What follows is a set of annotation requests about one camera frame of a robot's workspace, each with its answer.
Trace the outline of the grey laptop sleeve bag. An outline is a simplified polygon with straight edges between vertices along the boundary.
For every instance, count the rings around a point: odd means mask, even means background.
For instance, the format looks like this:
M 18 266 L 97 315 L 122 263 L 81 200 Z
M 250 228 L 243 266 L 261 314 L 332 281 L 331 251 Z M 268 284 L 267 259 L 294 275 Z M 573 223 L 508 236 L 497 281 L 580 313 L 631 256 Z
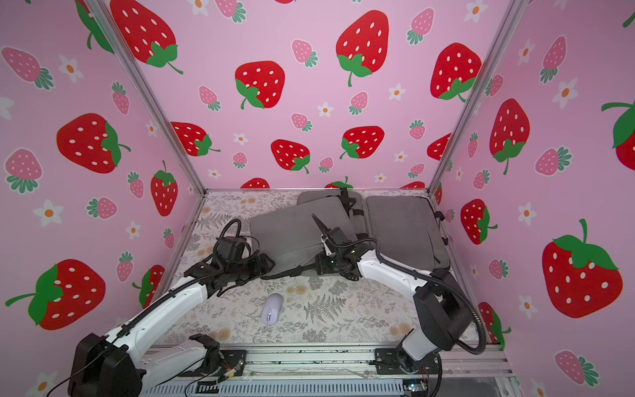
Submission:
M 420 271 L 450 266 L 447 240 L 440 231 L 445 216 L 418 196 L 370 196 L 365 219 L 369 233 L 380 243 L 380 254 Z

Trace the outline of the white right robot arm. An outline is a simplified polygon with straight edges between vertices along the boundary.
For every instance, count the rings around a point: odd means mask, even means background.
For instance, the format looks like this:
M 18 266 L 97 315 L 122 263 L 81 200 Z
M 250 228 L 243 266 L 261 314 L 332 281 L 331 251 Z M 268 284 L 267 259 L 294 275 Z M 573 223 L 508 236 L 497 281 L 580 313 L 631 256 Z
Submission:
M 410 297 L 418 326 L 400 342 L 403 365 L 410 366 L 456 345 L 471 354 L 481 354 L 486 332 L 478 310 L 462 292 L 453 275 L 445 269 L 417 271 L 392 261 L 362 244 L 328 249 L 315 256 L 319 275 L 339 274 L 349 280 L 367 278 Z

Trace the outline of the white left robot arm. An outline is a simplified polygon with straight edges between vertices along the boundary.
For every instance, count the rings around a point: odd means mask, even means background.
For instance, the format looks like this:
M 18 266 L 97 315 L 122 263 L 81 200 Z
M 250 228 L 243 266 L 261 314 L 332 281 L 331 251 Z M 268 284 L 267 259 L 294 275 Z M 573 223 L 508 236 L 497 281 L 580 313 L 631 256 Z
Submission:
M 237 263 L 213 256 L 191 266 L 175 287 L 142 312 L 103 336 L 95 333 L 76 347 L 68 393 L 71 396 L 139 396 L 188 372 L 227 377 L 218 341 L 197 333 L 154 358 L 147 351 L 188 312 L 226 285 L 244 286 L 269 273 L 275 264 L 265 254 Z

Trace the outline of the grey backpack with black straps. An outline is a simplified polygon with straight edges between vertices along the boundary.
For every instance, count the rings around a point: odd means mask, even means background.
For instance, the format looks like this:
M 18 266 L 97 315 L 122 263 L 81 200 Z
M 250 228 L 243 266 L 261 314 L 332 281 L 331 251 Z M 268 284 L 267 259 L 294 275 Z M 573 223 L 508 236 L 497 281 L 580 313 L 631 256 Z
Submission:
M 368 238 L 370 236 L 370 226 L 368 225 L 368 221 L 365 216 L 367 212 L 367 204 L 359 193 L 351 192 L 345 188 L 308 191 L 299 195 L 297 205 L 330 197 L 335 197 L 339 200 L 348 218 L 352 221 L 357 237 Z

